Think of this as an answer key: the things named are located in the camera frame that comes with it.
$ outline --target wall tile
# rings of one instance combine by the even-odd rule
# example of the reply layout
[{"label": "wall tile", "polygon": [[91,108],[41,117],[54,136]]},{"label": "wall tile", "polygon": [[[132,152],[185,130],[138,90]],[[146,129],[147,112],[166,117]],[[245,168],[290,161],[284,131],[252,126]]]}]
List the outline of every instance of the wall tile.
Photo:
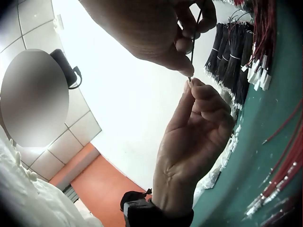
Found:
[{"label": "wall tile", "polygon": [[54,19],[51,0],[26,0],[18,7],[22,34]]},{"label": "wall tile", "polygon": [[48,149],[59,160],[67,163],[82,148],[83,146],[78,142],[74,135],[67,130]]},{"label": "wall tile", "polygon": [[27,49],[40,49],[48,54],[55,49],[63,50],[59,34],[55,31],[52,21],[27,33],[24,36],[24,41]]},{"label": "wall tile", "polygon": [[0,52],[21,37],[17,7],[7,11],[0,21]]},{"label": "wall tile", "polygon": [[43,149],[32,150],[30,148],[23,148],[20,145],[16,145],[16,150],[20,152],[22,161],[31,166],[33,162],[44,152]]},{"label": "wall tile", "polygon": [[33,163],[31,168],[42,177],[50,180],[56,173],[59,172],[64,164],[60,162],[52,153],[48,150]]},{"label": "wall tile", "polygon": [[42,177],[41,175],[39,175],[39,174],[37,174],[37,178],[38,179],[41,179],[41,180],[43,180],[43,181],[45,181],[45,182],[49,182],[49,180],[47,180],[47,179],[45,179],[44,177]]},{"label": "wall tile", "polygon": [[85,146],[101,131],[101,128],[92,112],[88,112],[70,128],[70,131]]},{"label": "wall tile", "polygon": [[25,50],[22,38],[18,39],[2,53],[0,53],[0,79],[3,80],[5,71],[11,61],[22,51]]},{"label": "wall tile", "polygon": [[[60,133],[58,134],[58,137],[64,133],[67,130],[67,126],[64,124],[64,126],[62,127],[62,130],[60,131]],[[33,164],[33,162],[46,150],[48,149],[48,147],[46,148],[41,148],[41,149],[30,149],[30,148],[23,148],[21,146],[19,146],[18,144],[16,145],[16,150],[20,152],[21,154],[21,158],[22,161],[28,165],[31,166]]]},{"label": "wall tile", "polygon": [[65,123],[70,127],[89,111],[89,107],[79,88],[69,90],[68,92],[69,106]]}]

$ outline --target white wall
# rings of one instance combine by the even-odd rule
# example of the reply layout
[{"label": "white wall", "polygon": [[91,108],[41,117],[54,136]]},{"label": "white wall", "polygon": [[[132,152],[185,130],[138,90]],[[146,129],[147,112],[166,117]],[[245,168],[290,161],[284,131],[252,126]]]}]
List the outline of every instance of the white wall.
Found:
[{"label": "white wall", "polygon": [[[94,23],[77,0],[53,0],[53,6],[55,14],[62,14],[60,37],[66,56],[72,67],[79,66],[82,94],[102,128],[93,145],[127,177],[150,188],[163,132],[187,78],[134,58]],[[215,6],[218,22],[235,11],[228,4],[215,2]],[[198,7],[191,9],[197,17]],[[215,32],[202,34],[195,44],[195,77],[206,84],[212,82],[203,66]]]}]

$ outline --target finger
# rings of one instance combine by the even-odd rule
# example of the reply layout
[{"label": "finger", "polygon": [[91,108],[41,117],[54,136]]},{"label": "finger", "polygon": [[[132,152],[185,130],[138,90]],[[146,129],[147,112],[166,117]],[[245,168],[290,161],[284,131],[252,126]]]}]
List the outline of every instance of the finger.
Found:
[{"label": "finger", "polygon": [[192,40],[189,38],[181,38],[177,40],[176,49],[178,52],[189,54],[192,49]]},{"label": "finger", "polygon": [[179,104],[166,128],[166,132],[185,127],[191,115],[192,106],[195,98],[191,94],[189,83],[186,82],[184,93],[179,101]]},{"label": "finger", "polygon": [[222,99],[219,93],[210,85],[194,86],[192,94],[196,98],[193,112],[209,112],[224,109],[231,112],[230,106]]},{"label": "finger", "polygon": [[201,112],[215,112],[219,109],[224,109],[230,113],[231,109],[226,105],[225,101],[221,97],[213,96],[207,100],[196,100],[192,111],[196,114],[201,115]]},{"label": "finger", "polygon": [[210,122],[218,124],[219,134],[222,136],[229,135],[235,125],[230,113],[223,108],[216,111],[201,112],[201,116]]},{"label": "finger", "polygon": [[172,44],[166,52],[156,58],[149,59],[149,61],[162,65],[168,69],[179,71],[187,77],[192,77],[194,75],[192,63],[184,53],[177,51],[174,44]]},{"label": "finger", "polygon": [[183,31],[182,34],[186,38],[193,39],[196,27],[196,19],[189,8],[180,7],[178,4],[175,8],[178,20],[180,21]]},{"label": "finger", "polygon": [[202,20],[198,24],[197,32],[205,33],[217,24],[216,8],[212,0],[197,0],[196,4],[202,9]]}]

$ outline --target fingernail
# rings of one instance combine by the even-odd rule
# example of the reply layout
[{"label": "fingernail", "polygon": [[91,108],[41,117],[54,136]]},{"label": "fingernail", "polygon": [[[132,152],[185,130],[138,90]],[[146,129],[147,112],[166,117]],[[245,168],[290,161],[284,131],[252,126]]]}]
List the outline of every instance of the fingernail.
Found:
[{"label": "fingernail", "polygon": [[192,89],[192,87],[194,86],[193,82],[192,81],[187,81],[187,82],[188,82],[190,89]]},{"label": "fingernail", "polygon": [[184,92],[183,92],[184,94],[187,93],[188,90],[190,89],[189,83],[190,83],[189,81],[186,81],[186,83],[185,83]]}]

